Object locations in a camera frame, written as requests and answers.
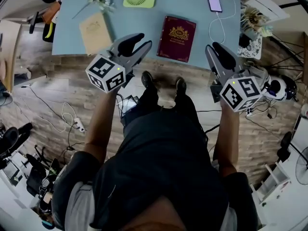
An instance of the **white box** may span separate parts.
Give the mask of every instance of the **white box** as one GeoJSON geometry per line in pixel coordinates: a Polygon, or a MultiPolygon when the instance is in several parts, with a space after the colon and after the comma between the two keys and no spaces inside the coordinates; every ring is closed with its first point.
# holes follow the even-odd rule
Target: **white box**
{"type": "Polygon", "coordinates": [[[255,77],[242,77],[228,79],[220,96],[237,112],[250,108],[262,95],[255,77]]]}
{"type": "Polygon", "coordinates": [[[104,92],[110,92],[126,82],[125,68],[102,55],[93,59],[86,73],[91,83],[104,92]]]}

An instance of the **black shoe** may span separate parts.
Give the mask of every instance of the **black shoe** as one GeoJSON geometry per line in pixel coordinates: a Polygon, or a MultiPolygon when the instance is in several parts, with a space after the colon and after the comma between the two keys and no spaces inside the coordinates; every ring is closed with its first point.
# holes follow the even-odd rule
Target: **black shoe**
{"type": "Polygon", "coordinates": [[[177,88],[177,95],[178,94],[185,94],[186,93],[186,82],[182,77],[178,77],[176,80],[176,88],[177,88]]]}
{"type": "Polygon", "coordinates": [[[148,88],[150,85],[153,85],[153,77],[148,71],[142,73],[141,82],[145,88],[148,88]]]}

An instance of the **black chair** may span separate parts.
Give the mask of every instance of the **black chair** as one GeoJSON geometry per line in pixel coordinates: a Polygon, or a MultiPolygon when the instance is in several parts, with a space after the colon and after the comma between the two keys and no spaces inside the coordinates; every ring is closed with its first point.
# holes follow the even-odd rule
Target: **black chair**
{"type": "Polygon", "coordinates": [[[0,160],[5,159],[17,150],[30,136],[32,123],[27,123],[19,129],[11,127],[0,139],[0,160]]]}
{"type": "Polygon", "coordinates": [[[39,194],[39,189],[44,178],[46,178],[46,170],[41,162],[30,154],[26,154],[29,163],[32,165],[29,177],[26,181],[27,191],[35,197],[39,194]]]}

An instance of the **book cover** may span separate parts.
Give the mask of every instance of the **book cover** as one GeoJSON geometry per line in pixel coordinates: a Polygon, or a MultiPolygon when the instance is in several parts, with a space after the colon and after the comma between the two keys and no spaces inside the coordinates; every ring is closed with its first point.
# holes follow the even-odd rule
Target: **book cover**
{"type": "Polygon", "coordinates": [[[95,13],[81,22],[79,28],[88,55],[97,54],[112,44],[101,12],[95,13]]]}
{"type": "Polygon", "coordinates": [[[196,23],[166,16],[157,55],[181,62],[188,62],[196,23]]]}

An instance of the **beige notebook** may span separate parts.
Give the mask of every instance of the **beige notebook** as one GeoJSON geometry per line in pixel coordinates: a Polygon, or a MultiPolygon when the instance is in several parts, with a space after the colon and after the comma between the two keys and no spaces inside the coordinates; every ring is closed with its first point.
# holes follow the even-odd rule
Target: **beige notebook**
{"type": "Polygon", "coordinates": [[[112,42],[102,13],[90,16],[79,25],[83,43],[88,55],[111,46],[112,42]]]}

